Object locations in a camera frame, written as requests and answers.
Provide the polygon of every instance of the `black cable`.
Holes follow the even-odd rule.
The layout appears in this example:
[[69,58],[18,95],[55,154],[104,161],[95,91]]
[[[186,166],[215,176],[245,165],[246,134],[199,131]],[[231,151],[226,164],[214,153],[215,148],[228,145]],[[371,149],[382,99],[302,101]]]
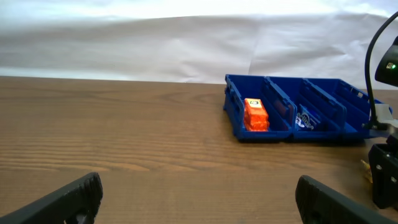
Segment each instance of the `black cable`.
[[398,17],[398,12],[394,13],[388,20],[379,28],[379,30],[375,33],[372,38],[371,43],[369,44],[368,51],[366,52],[365,57],[365,81],[366,81],[366,89],[368,89],[369,95],[369,103],[371,104],[371,120],[368,123],[368,128],[373,128],[373,126],[378,125],[377,117],[376,117],[376,105],[374,104],[374,97],[372,91],[371,84],[371,75],[370,75],[370,62],[371,62],[371,54],[374,47],[374,44],[379,38],[380,34],[384,31],[384,29]]

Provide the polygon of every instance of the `blue storage container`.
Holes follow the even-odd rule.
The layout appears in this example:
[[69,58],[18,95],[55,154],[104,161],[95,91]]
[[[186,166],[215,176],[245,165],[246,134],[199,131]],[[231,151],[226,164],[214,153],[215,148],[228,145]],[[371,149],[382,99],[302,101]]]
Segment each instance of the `blue storage container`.
[[309,78],[308,80],[325,90],[347,108],[344,138],[365,139],[373,137],[370,135],[369,130],[362,128],[362,124],[369,121],[370,115],[369,96],[367,93],[337,78]]
[[[226,75],[226,110],[239,140],[363,139],[368,122],[368,95],[339,79]],[[243,125],[244,99],[258,98],[269,115],[268,131],[247,131]],[[316,131],[295,128],[300,105],[322,119]]]

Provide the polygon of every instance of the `orange package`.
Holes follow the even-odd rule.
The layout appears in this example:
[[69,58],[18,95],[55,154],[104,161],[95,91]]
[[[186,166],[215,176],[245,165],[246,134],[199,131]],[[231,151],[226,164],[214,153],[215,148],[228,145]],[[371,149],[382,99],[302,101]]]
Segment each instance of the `orange package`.
[[248,131],[268,131],[268,113],[260,99],[244,99],[243,124]]

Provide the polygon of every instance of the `white sheet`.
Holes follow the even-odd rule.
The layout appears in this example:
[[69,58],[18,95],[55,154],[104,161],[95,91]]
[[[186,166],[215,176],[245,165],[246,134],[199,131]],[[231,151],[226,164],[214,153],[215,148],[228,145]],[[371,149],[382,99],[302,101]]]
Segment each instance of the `white sheet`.
[[[368,43],[396,10],[391,0],[5,0],[0,74],[224,83],[233,73],[364,88]],[[397,35],[394,21],[372,74]]]

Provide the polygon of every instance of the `wood grain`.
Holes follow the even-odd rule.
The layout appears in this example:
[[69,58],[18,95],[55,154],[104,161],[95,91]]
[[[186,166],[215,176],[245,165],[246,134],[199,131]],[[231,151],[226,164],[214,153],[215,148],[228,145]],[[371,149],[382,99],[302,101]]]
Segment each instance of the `wood grain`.
[[[376,209],[359,160],[383,139],[242,144],[223,88],[0,77],[0,215],[90,171],[104,187],[96,223],[301,223],[303,174]],[[398,91],[376,97],[398,108]]]

